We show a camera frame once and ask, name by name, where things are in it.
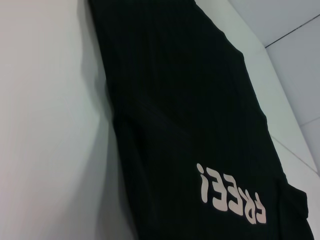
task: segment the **tile grout line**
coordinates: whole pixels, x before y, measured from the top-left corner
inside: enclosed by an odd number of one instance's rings
[[[274,140],[276,140],[282,147],[284,147],[285,149],[287,149],[290,153],[292,153],[297,159],[299,159],[304,165],[306,165],[312,172],[314,172],[318,177],[320,177],[318,175],[318,172],[315,171],[312,167],[310,167],[308,164],[306,164],[300,157],[298,157],[294,152],[292,152],[289,148],[287,148],[282,142],[280,142],[278,139],[276,139],[274,136],[270,135],[271,138],[273,138]]]
[[[301,125],[300,125],[300,128],[302,128],[303,126],[305,126],[305,125],[307,125],[307,124],[310,124],[310,123],[312,123],[312,122],[314,122],[314,121],[317,121],[317,120],[319,120],[319,119],[320,119],[320,116],[318,116],[317,118],[315,118],[315,119],[313,119],[313,120],[311,120],[311,121],[307,121],[306,123],[301,124]]]
[[[280,37],[278,40],[275,40],[274,42],[270,43],[269,45],[267,45],[265,48],[270,47],[272,44],[275,44],[276,42],[280,41],[281,39],[283,39],[284,37],[288,36],[289,34],[292,34],[295,30],[298,30],[299,28],[303,27],[304,25],[310,23],[311,21],[315,20],[317,17],[320,17],[320,14],[315,16],[314,18],[310,19],[309,21],[305,22],[304,24],[302,24],[301,26],[298,26],[296,29],[292,30],[291,32],[287,33],[286,35]]]

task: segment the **white tile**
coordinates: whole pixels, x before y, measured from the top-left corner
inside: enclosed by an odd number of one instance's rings
[[[304,191],[307,195],[309,209],[309,217],[307,220],[313,232],[314,239],[318,240],[320,239],[320,178],[313,170],[277,141],[273,140],[273,144],[280,158],[288,183]]]
[[[320,119],[312,121],[301,127],[305,140],[313,155],[313,159],[320,168]]]
[[[320,117],[320,17],[267,48],[300,125]]]
[[[320,14],[319,0],[229,0],[264,46]]]

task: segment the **black pants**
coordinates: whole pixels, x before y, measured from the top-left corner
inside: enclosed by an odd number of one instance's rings
[[[139,239],[313,239],[243,54],[195,2],[90,3]]]

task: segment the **black fabric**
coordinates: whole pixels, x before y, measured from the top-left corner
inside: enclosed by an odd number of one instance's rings
[[[313,239],[307,197],[287,183],[243,54],[195,2],[90,5],[139,239]]]

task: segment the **white surface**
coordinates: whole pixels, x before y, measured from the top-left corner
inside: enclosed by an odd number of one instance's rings
[[[320,168],[320,118],[301,127],[305,140]]]
[[[320,168],[320,17],[267,48],[296,119]]]
[[[84,1],[0,1],[1,240],[133,239]]]
[[[319,0],[229,0],[267,46],[320,14]]]
[[[270,134],[315,171],[309,148],[264,46],[227,0],[197,0],[198,6],[244,55]]]

